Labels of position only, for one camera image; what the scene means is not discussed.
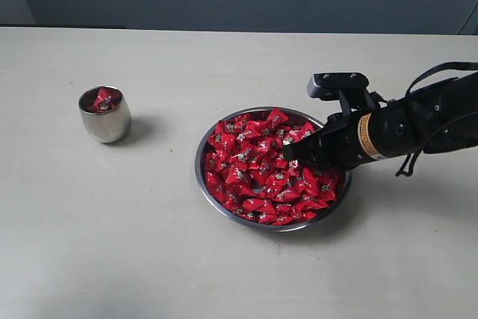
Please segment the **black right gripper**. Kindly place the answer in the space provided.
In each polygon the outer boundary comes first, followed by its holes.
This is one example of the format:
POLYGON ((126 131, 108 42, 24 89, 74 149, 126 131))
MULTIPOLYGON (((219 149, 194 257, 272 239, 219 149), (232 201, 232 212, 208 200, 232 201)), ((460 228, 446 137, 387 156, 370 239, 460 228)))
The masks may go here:
POLYGON ((351 170, 364 164, 364 150, 358 139, 363 111, 331 115, 324 127, 283 146, 287 161, 317 162, 322 167, 351 170))

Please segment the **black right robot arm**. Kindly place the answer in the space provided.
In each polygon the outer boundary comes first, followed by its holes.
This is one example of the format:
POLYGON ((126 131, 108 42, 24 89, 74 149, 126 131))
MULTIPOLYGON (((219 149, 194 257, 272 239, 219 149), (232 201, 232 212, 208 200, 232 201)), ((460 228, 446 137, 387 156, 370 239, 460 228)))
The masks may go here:
POLYGON ((301 164, 351 170, 363 164, 418 153, 437 154, 477 145, 477 74, 449 78, 386 102, 369 92, 361 73, 313 75, 311 98, 338 101, 340 112, 284 148, 301 164))

